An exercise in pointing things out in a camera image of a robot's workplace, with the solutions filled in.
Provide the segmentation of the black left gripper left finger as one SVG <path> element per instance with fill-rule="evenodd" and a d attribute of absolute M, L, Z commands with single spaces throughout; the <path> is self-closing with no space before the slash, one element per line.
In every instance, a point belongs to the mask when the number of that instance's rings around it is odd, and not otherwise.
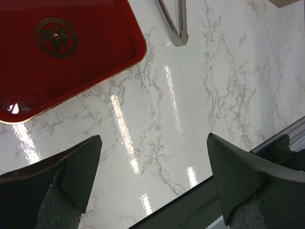
<path fill-rule="evenodd" d="M 2 229 L 76 229 L 86 212 L 102 149 L 94 135 L 0 176 Z"/>

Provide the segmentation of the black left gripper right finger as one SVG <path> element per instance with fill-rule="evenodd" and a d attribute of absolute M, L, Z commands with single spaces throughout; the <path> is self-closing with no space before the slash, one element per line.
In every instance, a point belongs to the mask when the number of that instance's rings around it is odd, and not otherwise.
<path fill-rule="evenodd" d="M 225 225 L 232 229 L 305 226 L 305 152 L 287 147 L 244 151 L 215 134 L 209 160 Z"/>

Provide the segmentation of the metal tongs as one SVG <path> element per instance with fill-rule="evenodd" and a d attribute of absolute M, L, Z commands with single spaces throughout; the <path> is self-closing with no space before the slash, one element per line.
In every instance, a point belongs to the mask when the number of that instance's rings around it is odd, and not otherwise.
<path fill-rule="evenodd" d="M 166 26 L 172 44 L 175 47 L 181 47 L 188 43 L 189 35 L 187 31 L 187 10 L 186 0 L 178 1 L 179 10 L 179 31 L 176 29 L 174 22 L 165 6 L 163 0 L 154 0 L 159 14 Z"/>

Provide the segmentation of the tan chocolate box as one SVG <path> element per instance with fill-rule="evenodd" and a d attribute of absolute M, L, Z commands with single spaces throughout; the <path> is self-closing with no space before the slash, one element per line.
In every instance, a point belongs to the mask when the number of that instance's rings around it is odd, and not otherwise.
<path fill-rule="evenodd" d="M 299 2 L 300 0 L 268 0 L 268 1 L 278 8 L 283 8 L 285 6 Z"/>

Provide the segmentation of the red lacquer tray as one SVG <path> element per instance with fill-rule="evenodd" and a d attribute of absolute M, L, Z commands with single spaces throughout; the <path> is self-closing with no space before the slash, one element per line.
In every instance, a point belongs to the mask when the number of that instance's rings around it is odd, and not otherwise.
<path fill-rule="evenodd" d="M 27 122 L 145 54 L 126 0 L 3 0 L 0 121 Z"/>

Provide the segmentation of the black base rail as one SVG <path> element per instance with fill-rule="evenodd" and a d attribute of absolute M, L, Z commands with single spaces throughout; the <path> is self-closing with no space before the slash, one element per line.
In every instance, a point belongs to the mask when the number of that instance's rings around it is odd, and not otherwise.
<path fill-rule="evenodd" d="M 276 147 L 290 149 L 288 135 L 275 140 L 256 154 L 261 155 L 270 148 Z M 136 223 L 134 227 L 136 229 L 204 229 L 212 225 L 218 218 L 223 218 L 223 215 L 212 175 Z"/>

